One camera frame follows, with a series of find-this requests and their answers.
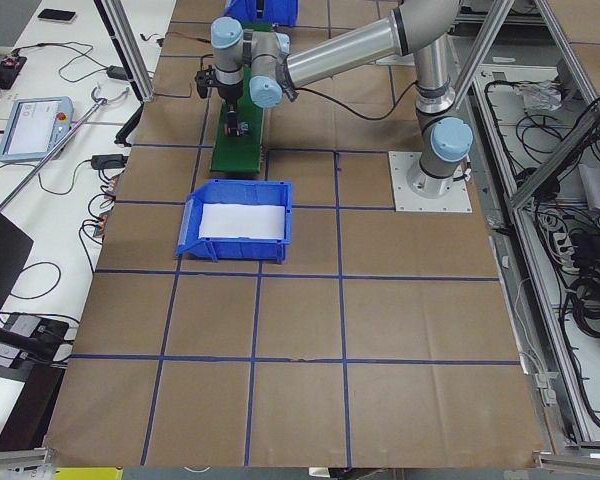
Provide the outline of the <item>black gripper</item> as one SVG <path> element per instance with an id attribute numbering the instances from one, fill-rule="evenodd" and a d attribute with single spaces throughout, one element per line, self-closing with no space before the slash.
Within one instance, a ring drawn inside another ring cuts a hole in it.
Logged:
<path id="1" fill-rule="evenodd" d="M 223 71 L 218 68 L 199 70 L 195 75 L 196 90 L 202 99 L 210 95 L 212 89 L 217 89 L 219 96 L 227 104 L 226 127 L 238 127 L 238 103 L 241 99 L 241 71 Z"/>

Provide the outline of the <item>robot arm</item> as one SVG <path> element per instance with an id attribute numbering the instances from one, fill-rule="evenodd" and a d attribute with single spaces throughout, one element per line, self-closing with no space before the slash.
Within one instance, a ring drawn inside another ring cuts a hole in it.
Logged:
<path id="1" fill-rule="evenodd" d="M 405 1 L 383 19 L 299 53 L 291 52 L 284 34 L 245 29 L 221 17 L 211 25 L 214 63 L 197 72 L 197 91 L 200 97 L 218 91 L 227 106 L 228 133 L 238 136 L 237 108 L 244 93 L 260 108 L 275 108 L 282 98 L 295 99 L 299 90 L 326 77 L 392 54 L 411 54 L 424 144 L 407 182 L 416 194 L 439 198 L 448 193 L 473 143 L 471 128 L 449 113 L 456 90 L 447 71 L 445 38 L 459 9 L 457 1 Z"/>

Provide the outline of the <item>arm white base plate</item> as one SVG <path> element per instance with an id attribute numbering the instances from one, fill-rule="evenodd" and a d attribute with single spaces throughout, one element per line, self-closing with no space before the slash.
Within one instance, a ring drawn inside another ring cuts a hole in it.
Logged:
<path id="1" fill-rule="evenodd" d="M 420 156 L 420 152 L 388 153 L 395 210 L 470 214 L 472 206 L 461 167 L 447 179 L 431 178 L 421 169 Z"/>

